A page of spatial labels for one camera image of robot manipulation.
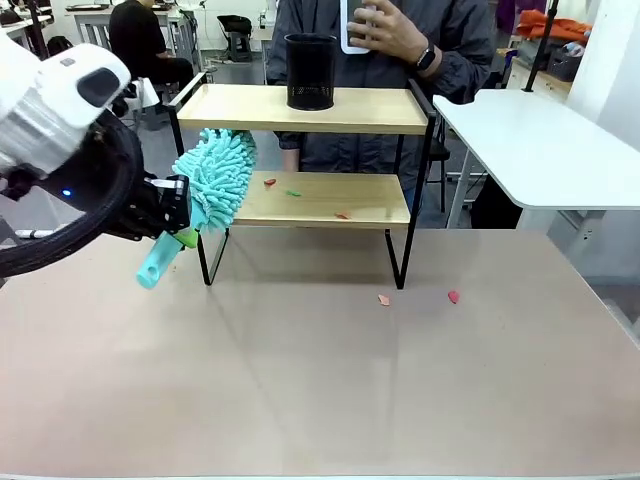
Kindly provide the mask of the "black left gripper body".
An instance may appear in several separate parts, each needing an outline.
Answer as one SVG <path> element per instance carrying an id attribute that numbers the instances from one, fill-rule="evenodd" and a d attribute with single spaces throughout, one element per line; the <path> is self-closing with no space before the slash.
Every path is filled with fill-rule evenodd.
<path id="1" fill-rule="evenodd" d="M 191 192 L 187 176 L 146 177 L 143 185 L 147 195 L 145 211 L 154 226 L 170 234 L 190 226 Z"/>

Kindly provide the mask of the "person's left hand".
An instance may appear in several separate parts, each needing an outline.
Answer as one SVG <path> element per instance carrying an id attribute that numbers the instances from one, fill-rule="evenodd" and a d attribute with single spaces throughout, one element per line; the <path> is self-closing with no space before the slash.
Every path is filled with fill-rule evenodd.
<path id="1" fill-rule="evenodd" d="M 347 23 L 353 46 L 417 64 L 430 46 L 427 37 L 391 1 L 363 1 Z"/>

